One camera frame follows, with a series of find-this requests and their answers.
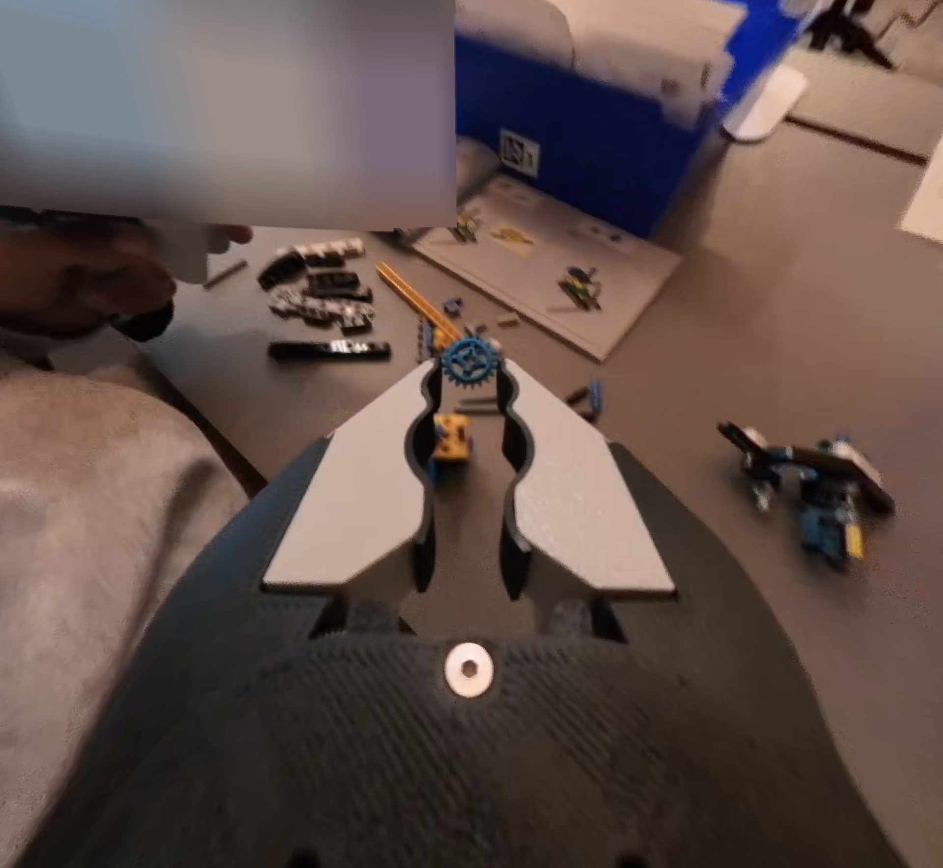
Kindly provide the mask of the yellow lego gear assembly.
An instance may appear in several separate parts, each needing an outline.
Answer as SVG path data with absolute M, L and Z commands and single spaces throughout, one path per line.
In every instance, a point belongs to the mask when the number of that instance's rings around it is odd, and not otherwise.
M 468 414 L 435 414 L 433 422 L 434 448 L 427 463 L 427 473 L 432 484 L 436 485 L 444 474 L 468 464 L 473 439 Z

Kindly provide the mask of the black lego subassembly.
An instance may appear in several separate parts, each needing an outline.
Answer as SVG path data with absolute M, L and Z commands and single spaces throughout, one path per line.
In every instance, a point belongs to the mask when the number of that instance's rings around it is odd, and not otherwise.
M 812 447 L 776 445 L 752 426 L 731 421 L 718 433 L 740 454 L 740 470 L 760 513 L 767 513 L 786 479 L 798 490 L 801 548 L 845 569 L 866 556 L 866 520 L 894 515 L 894 499 L 876 467 L 846 437 Z

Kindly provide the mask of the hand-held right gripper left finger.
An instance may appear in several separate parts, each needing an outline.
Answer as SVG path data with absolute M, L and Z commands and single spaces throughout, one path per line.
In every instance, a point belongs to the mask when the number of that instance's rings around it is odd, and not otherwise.
M 425 592 L 436 561 L 427 472 L 442 401 L 429 360 L 327 439 L 262 578 L 267 591 Z

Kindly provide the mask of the white rounded stand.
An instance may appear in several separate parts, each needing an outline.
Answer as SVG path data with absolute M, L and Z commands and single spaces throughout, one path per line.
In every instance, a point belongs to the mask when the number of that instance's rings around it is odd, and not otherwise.
M 781 62 L 772 65 L 725 115 L 722 131 L 734 143 L 767 141 L 791 114 L 807 85 L 803 72 Z

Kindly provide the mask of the lego instruction booklet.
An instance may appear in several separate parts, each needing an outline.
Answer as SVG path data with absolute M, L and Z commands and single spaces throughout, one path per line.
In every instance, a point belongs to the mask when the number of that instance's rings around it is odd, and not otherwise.
M 457 219 L 397 229 L 424 260 L 604 363 L 681 256 L 524 183 L 490 148 L 456 142 Z

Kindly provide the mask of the person's left hand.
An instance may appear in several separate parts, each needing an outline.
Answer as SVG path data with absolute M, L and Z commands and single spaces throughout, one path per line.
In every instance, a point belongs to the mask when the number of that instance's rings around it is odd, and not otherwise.
M 159 311 L 176 292 L 153 233 L 137 221 L 2 209 L 4 332 L 74 340 Z

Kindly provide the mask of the black object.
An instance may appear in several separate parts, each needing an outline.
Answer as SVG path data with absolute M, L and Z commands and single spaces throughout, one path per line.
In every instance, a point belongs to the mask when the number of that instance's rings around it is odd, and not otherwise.
M 881 69 L 895 72 L 897 66 L 879 49 L 873 33 L 862 23 L 877 0 L 833 0 L 820 11 L 807 27 L 807 49 L 824 52 L 836 40 L 838 52 L 846 56 L 859 55 Z

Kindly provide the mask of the long yellow lego beam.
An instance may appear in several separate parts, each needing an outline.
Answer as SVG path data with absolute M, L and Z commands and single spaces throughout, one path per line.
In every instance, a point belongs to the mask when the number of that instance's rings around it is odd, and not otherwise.
M 379 261 L 374 266 L 375 272 L 396 296 L 402 299 L 419 316 L 425 319 L 442 334 L 442 339 L 451 344 L 460 340 L 464 334 L 441 310 L 433 306 L 424 296 L 406 282 L 390 265 Z

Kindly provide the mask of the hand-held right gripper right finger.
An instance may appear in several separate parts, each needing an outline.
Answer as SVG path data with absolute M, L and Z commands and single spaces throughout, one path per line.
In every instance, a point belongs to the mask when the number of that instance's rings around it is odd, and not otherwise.
M 501 452 L 513 470 L 499 555 L 508 596 L 673 597 L 607 439 L 518 364 L 500 364 L 497 395 Z

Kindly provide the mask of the large blue lego gear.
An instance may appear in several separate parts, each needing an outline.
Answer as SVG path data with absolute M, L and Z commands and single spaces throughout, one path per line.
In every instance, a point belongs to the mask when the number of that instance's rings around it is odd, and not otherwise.
M 495 376 L 501 358 L 488 341 L 466 336 L 445 348 L 441 363 L 443 375 L 454 385 L 474 388 Z

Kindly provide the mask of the blue plastic bin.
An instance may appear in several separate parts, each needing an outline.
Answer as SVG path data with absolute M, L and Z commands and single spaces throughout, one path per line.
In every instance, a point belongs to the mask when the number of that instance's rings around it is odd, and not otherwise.
M 703 146 L 751 85 L 778 63 L 800 20 L 782 0 L 722 0 L 748 14 L 732 71 L 691 130 L 658 102 L 458 36 L 456 133 L 492 149 L 537 190 L 640 238 L 666 214 Z

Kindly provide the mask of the white paper sheet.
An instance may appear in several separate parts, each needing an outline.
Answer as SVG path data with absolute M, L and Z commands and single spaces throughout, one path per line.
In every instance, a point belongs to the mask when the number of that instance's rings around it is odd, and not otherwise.
M 902 232 L 942 244 L 942 140 L 898 225 Z

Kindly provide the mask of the black curved lego panel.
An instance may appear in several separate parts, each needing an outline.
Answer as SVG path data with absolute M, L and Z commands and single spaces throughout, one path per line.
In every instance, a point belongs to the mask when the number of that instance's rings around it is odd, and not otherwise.
M 298 280 L 306 271 L 304 254 L 296 248 L 279 249 L 275 257 L 258 273 L 259 287 L 268 292 L 272 288 Z

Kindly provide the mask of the white packaging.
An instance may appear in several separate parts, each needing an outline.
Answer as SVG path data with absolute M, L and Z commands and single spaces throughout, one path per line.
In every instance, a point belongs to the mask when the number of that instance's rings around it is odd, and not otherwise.
M 455 0 L 458 36 L 658 102 L 693 129 L 721 94 L 748 14 L 722 0 Z

